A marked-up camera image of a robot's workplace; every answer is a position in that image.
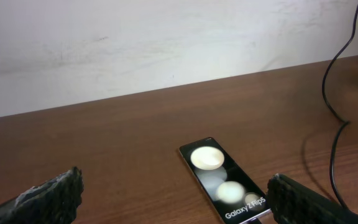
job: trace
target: brown table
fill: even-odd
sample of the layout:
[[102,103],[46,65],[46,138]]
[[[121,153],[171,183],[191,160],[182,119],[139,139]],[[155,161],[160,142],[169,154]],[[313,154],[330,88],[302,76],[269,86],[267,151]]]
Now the brown table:
[[[328,165],[339,123],[321,97],[327,65],[0,118],[0,203],[78,166],[85,191],[75,223],[219,223],[177,150],[207,136],[264,191],[279,172],[334,197]],[[327,88],[352,121],[339,139],[336,182],[358,213],[358,56],[335,64]]]

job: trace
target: power cord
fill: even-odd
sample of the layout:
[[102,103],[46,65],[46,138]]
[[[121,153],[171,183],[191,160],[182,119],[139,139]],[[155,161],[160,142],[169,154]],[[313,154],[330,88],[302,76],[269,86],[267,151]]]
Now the power cord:
[[335,136],[334,142],[333,142],[333,146],[331,148],[331,158],[330,158],[330,161],[329,161],[329,179],[331,181],[331,187],[334,190],[334,194],[335,194],[336,198],[338,199],[338,201],[342,205],[342,207],[344,209],[346,209],[346,210],[348,210],[349,208],[347,207],[345,201],[343,201],[341,195],[339,194],[338,189],[336,188],[335,180],[334,180],[334,161],[335,161],[336,144],[338,142],[339,136],[341,135],[342,130],[350,123],[350,121],[347,121],[347,120],[343,119],[342,117],[340,117],[338,115],[338,113],[334,110],[334,108],[329,104],[327,96],[326,96],[325,85],[326,85],[326,79],[327,79],[328,72],[331,69],[332,65],[334,64],[336,59],[340,56],[340,54],[346,49],[346,47],[353,40],[354,34],[356,33],[357,15],[358,15],[358,4],[357,4],[357,8],[356,8],[356,13],[354,14],[353,30],[352,30],[351,38],[349,39],[349,41],[345,44],[345,46],[338,52],[338,54],[335,55],[335,57],[329,63],[328,68],[326,70],[326,73],[324,74],[323,84],[322,84],[324,102],[326,103],[326,105],[329,108],[329,110],[333,113],[333,115],[335,115],[335,117],[338,120],[343,122],[343,124],[339,128],[338,132],[336,133],[336,136]]

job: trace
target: black cable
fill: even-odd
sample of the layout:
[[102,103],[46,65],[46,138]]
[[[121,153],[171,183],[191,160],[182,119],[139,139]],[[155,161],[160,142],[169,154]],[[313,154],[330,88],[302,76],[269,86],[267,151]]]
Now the black cable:
[[354,14],[354,20],[353,20],[353,30],[352,30],[352,35],[351,38],[349,39],[349,41],[345,44],[345,46],[338,52],[338,54],[335,55],[335,57],[331,60],[331,62],[328,65],[328,68],[326,70],[326,73],[324,74],[324,78],[323,78],[323,84],[322,84],[322,91],[323,91],[323,98],[324,98],[324,102],[326,103],[327,107],[329,108],[329,110],[333,113],[333,115],[335,115],[335,117],[342,121],[343,124],[342,126],[339,128],[338,132],[336,133],[336,136],[334,138],[334,142],[333,142],[333,146],[331,148],[331,157],[330,157],[330,162],[329,162],[329,179],[331,181],[331,187],[334,190],[334,194],[336,196],[336,198],[338,199],[339,203],[342,205],[343,208],[348,209],[345,201],[343,201],[341,195],[338,192],[338,189],[336,188],[336,184],[335,184],[335,180],[334,180],[334,160],[335,160],[335,152],[336,152],[336,144],[338,142],[339,139],[339,135],[341,135],[342,130],[350,123],[349,121],[346,121],[345,119],[341,118],[340,115],[334,110],[334,108],[329,104],[327,96],[326,96],[326,90],[325,90],[325,84],[326,84],[326,79],[327,79],[327,75],[329,70],[331,69],[332,65],[334,64],[334,62],[336,61],[336,59],[340,56],[340,54],[346,49],[346,47],[352,42],[354,34],[356,33],[356,22],[357,22],[357,15],[358,15],[358,4],[357,4],[357,8],[356,8],[356,13]]

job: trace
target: wood grain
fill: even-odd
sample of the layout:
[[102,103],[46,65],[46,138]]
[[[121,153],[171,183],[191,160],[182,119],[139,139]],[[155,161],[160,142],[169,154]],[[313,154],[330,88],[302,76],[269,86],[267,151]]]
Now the wood grain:
[[[177,152],[207,136],[263,190],[279,172],[334,197],[328,165],[339,123],[321,97],[327,65],[0,118],[0,203],[78,166],[85,191],[75,223],[219,223]],[[352,121],[339,139],[335,175],[358,213],[358,56],[337,61],[327,88]]]

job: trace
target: wall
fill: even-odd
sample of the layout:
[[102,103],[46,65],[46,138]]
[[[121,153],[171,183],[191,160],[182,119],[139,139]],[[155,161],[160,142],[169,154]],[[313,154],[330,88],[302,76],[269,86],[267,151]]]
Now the wall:
[[356,4],[0,0],[0,116],[328,60]]

